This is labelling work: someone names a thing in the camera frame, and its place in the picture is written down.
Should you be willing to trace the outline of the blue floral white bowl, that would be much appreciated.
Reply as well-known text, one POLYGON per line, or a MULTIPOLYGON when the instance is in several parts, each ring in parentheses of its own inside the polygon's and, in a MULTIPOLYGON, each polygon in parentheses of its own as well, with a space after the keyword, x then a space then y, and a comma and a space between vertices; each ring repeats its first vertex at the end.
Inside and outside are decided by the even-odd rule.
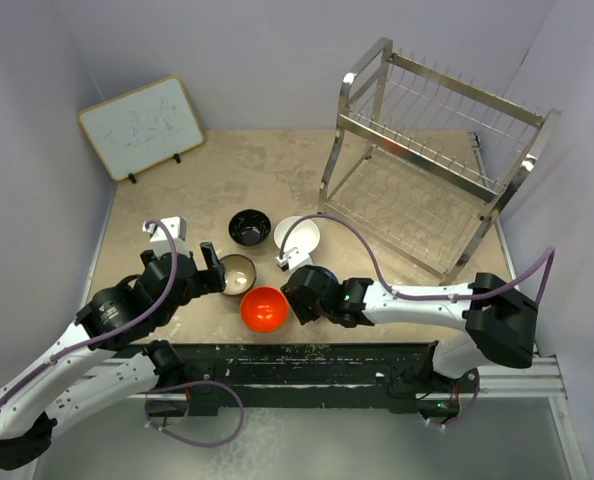
POLYGON ((325 275, 326 277, 332 279, 333 281, 337 282, 337 277, 335 276, 335 274, 330 271, 329 269, 322 267, 322 266, 315 266, 314 269, 321 273, 322 275, 325 275))

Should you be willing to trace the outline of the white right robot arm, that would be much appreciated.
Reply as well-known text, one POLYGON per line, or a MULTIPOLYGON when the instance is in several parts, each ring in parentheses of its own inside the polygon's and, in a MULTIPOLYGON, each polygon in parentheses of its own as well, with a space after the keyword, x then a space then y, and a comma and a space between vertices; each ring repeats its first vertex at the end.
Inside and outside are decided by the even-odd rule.
POLYGON ((429 347, 423 383, 444 391, 482 366, 528 369, 533 364, 538 305, 491 273, 468 283, 397 286, 353 277, 344 281, 326 268, 303 266, 280 288, 298 321, 325 318, 344 328, 417 324, 453 330, 429 347))

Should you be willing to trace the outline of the stainless steel dish rack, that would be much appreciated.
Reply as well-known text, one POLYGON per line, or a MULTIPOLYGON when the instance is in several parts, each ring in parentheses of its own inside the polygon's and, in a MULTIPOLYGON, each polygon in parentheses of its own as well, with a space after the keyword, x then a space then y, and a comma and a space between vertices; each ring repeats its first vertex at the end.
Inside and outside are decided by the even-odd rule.
POLYGON ((450 283, 533 171, 560 117, 380 38, 341 82, 318 209, 450 283))

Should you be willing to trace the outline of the beige bowl with dark rim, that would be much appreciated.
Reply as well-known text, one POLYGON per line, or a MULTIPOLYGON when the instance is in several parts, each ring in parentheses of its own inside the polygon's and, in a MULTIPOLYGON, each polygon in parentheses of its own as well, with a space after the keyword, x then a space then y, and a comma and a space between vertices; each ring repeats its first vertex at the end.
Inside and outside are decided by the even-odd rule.
POLYGON ((245 295, 251 290, 257 278, 254 263, 241 254, 229 254, 220 259, 225 268, 225 288, 223 294, 227 296, 245 295))

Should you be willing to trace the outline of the black glossy bowl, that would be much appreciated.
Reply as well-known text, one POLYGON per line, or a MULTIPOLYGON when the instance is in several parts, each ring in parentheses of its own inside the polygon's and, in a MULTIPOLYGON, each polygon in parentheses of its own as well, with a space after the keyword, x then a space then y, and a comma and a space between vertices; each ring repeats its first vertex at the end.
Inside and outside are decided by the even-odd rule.
POLYGON ((272 230, 270 218, 255 209, 237 212, 228 223, 230 238, 242 247, 255 247, 262 244, 272 230))

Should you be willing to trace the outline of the orange bowl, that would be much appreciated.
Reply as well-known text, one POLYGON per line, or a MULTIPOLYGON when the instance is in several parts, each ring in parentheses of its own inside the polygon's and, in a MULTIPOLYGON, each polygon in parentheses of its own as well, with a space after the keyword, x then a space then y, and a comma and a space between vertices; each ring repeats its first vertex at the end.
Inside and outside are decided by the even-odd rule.
POLYGON ((243 323, 253 332, 270 333, 284 324, 289 306, 280 290, 261 286, 244 295, 239 313, 243 323))

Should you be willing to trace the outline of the black table edge rail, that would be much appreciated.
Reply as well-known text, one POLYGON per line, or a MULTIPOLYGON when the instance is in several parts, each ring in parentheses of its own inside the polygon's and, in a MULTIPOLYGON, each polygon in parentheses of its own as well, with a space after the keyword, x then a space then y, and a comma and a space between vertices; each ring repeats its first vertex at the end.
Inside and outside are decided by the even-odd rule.
POLYGON ((431 370, 432 344, 178 344, 182 373, 170 394, 151 394, 157 416, 176 406, 189 416, 221 408, 382 409, 456 417, 481 386, 484 367, 455 380, 431 370))

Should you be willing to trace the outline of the small whiteboard with wooden frame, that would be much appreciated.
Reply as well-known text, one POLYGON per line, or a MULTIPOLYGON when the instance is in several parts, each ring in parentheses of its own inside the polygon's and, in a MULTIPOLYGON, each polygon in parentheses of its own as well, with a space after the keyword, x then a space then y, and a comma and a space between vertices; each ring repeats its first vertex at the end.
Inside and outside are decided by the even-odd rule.
POLYGON ((168 76, 78 113, 78 124, 116 182, 204 142, 183 82, 168 76))

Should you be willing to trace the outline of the aluminium frame rail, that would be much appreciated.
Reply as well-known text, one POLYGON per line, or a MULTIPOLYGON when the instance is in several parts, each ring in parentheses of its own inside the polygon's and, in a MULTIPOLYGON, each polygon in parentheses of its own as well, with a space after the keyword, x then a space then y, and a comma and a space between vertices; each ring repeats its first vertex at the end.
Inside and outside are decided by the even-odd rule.
POLYGON ((528 369, 483 366, 479 395, 487 398, 566 398, 566 388, 555 357, 535 357, 528 369))

